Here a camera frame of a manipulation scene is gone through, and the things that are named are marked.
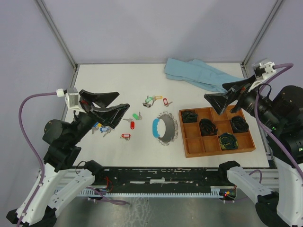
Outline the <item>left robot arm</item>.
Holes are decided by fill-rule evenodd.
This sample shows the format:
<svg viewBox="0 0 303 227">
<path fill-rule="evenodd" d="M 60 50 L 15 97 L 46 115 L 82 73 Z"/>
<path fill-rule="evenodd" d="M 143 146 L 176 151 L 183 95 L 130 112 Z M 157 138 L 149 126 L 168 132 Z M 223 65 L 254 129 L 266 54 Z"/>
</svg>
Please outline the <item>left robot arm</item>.
<svg viewBox="0 0 303 227">
<path fill-rule="evenodd" d="M 38 157 L 41 168 L 38 179 L 26 200 L 6 218 L 16 226 L 52 227 L 61 211 L 86 187 L 101 184 L 105 168 L 94 160 L 87 161 L 83 169 L 59 192 L 55 192 L 61 179 L 73 167 L 81 148 L 77 144 L 96 123 L 114 129 L 122 120 L 129 104 L 110 104 L 118 92 L 91 93 L 71 87 L 54 93 L 64 97 L 66 105 L 74 111 L 72 122 L 50 120 L 44 128 L 43 141 L 49 145 L 44 158 Z"/>
</svg>

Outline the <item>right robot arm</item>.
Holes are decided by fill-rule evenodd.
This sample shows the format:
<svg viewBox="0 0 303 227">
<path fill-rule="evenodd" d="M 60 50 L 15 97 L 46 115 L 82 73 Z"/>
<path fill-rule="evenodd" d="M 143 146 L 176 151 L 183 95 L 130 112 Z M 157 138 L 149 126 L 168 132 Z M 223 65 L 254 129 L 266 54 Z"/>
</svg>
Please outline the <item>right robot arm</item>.
<svg viewBox="0 0 303 227">
<path fill-rule="evenodd" d="M 303 224 L 303 90 L 288 85 L 271 100 L 261 96 L 263 84 L 255 78 L 223 85 L 225 92 L 204 97 L 218 114 L 235 103 L 231 112 L 244 110 L 264 128 L 278 170 L 279 190 L 254 180 L 235 161 L 219 165 L 218 181 L 240 188 L 254 203 L 259 219 L 269 227 L 300 227 Z"/>
</svg>

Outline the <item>large keyring holder blue handle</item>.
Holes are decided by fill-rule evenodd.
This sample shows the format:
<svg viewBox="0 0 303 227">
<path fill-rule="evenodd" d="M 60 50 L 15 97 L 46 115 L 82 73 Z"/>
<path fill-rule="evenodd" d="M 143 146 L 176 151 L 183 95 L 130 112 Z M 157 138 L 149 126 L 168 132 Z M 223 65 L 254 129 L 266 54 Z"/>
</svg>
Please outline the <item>large keyring holder blue handle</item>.
<svg viewBox="0 0 303 227">
<path fill-rule="evenodd" d="M 164 146 L 178 138 L 178 122 L 172 113 L 162 112 L 153 120 L 152 135 Z"/>
</svg>

